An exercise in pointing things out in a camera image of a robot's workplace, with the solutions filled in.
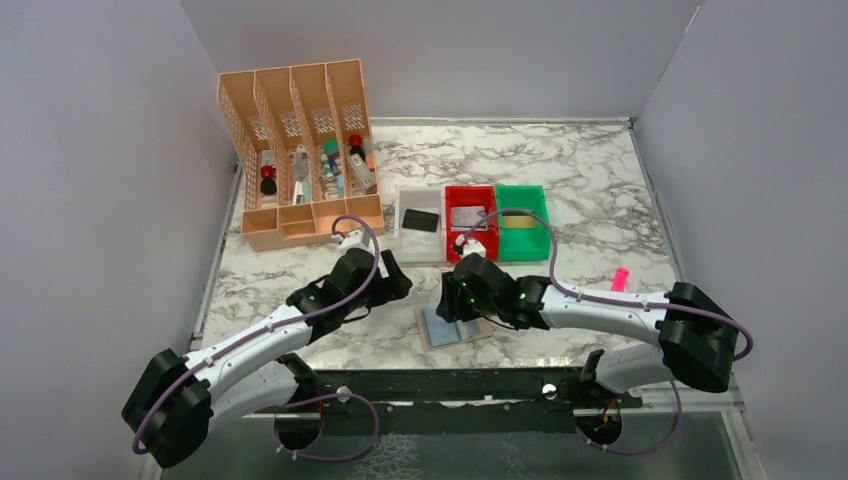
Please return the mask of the blue credit card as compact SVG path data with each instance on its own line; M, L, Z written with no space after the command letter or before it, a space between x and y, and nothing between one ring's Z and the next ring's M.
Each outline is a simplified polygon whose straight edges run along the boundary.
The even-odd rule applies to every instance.
M421 310L421 322L428 348L446 347L461 340L458 327L438 316L434 308L425 307Z

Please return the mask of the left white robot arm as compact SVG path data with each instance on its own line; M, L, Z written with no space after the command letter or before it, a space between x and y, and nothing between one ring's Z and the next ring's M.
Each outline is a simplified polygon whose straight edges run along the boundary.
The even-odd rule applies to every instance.
M133 451L171 468L214 427L288 402L298 382L287 367L275 367L278 358L339 329L353 311L401 300L411 288L391 251L353 248L257 324L203 350L154 355L121 411L134 433Z

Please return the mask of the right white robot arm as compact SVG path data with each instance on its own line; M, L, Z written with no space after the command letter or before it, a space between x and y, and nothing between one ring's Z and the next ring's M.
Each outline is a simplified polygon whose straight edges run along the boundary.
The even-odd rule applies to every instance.
M738 338L750 336L697 286L677 282L652 294L579 289L554 275L513 278L471 254L443 274L439 317L449 323L495 317L517 330L581 329L634 344L588 361L590 382L610 393L676 380L727 391Z

